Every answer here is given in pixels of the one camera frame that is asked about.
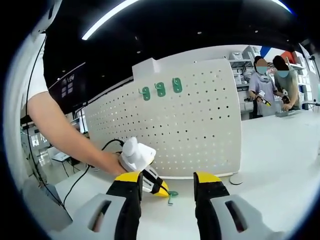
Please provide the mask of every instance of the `face mask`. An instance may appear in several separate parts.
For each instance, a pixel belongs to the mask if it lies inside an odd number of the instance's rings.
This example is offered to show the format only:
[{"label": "face mask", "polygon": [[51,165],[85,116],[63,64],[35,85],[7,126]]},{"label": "face mask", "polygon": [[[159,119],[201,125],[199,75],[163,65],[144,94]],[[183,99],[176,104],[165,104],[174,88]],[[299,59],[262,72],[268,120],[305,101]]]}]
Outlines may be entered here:
[{"label": "face mask", "polygon": [[278,74],[280,77],[285,78],[286,76],[288,76],[289,71],[278,71]]},{"label": "face mask", "polygon": [[260,74],[265,74],[267,71],[267,67],[266,66],[257,66],[256,67],[256,71]]}]

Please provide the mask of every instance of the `ceiling light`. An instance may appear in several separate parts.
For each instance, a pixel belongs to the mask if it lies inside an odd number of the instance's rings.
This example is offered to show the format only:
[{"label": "ceiling light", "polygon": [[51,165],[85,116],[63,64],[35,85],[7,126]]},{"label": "ceiling light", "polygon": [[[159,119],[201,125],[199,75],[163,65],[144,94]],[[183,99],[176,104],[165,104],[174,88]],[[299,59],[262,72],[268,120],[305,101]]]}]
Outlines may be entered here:
[{"label": "ceiling light", "polygon": [[287,10],[289,13],[292,14],[292,11],[281,1],[279,0],[271,0],[272,2],[274,2],[275,4],[278,4],[279,6],[283,7],[285,10]]},{"label": "ceiling light", "polygon": [[104,24],[106,21],[108,21],[110,18],[112,18],[114,15],[119,13],[121,10],[125,9],[126,7],[129,7],[131,4],[134,4],[139,0],[126,0],[111,9],[109,12],[107,12],[102,18],[100,18],[90,29],[83,35],[82,40],[88,40],[94,32],[101,27],[102,24]]}]

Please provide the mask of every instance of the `round base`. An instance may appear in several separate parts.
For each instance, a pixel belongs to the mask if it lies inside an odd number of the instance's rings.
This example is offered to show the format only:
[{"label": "round base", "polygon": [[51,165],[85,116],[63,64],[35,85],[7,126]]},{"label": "round base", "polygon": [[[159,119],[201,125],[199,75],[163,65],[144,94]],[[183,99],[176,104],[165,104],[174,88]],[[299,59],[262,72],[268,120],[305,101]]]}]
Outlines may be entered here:
[{"label": "round base", "polygon": [[244,182],[243,176],[240,173],[235,173],[229,178],[229,182],[232,185],[240,185]]}]

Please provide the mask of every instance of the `white shirt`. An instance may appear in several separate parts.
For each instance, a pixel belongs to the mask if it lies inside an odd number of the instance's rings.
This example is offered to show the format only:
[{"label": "white shirt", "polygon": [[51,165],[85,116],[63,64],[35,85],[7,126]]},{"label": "white shirt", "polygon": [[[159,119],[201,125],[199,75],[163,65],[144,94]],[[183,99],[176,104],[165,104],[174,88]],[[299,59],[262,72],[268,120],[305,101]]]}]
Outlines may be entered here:
[{"label": "white shirt", "polygon": [[28,85],[30,81],[30,76],[31,77],[31,82],[30,82],[30,87],[29,87],[29,94],[28,94],[28,101],[35,95],[47,92],[47,84],[46,80],[44,77],[44,52],[45,52],[45,44],[43,42],[46,39],[46,34],[40,34],[36,41],[35,44],[36,46],[39,46],[40,53],[38,55],[39,50],[36,50],[31,58],[31,61],[26,69],[25,72],[25,79],[24,79],[24,91],[22,95],[22,102],[21,102],[21,118],[23,118],[26,115],[26,102],[27,102],[27,91],[28,91]]}]

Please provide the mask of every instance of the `black ceiling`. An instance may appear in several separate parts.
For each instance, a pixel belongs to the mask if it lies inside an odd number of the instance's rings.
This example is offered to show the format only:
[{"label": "black ceiling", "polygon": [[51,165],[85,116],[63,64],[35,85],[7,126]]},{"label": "black ceiling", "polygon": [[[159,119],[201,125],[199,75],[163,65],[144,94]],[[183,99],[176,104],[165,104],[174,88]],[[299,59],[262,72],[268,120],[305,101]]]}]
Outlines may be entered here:
[{"label": "black ceiling", "polygon": [[232,44],[293,50],[307,38],[297,16],[271,0],[140,0],[103,24],[87,41],[81,39],[121,2],[62,1],[47,30],[44,75],[48,87],[64,75],[63,70],[86,62],[86,97],[90,99],[132,76],[132,66],[149,58]]}]

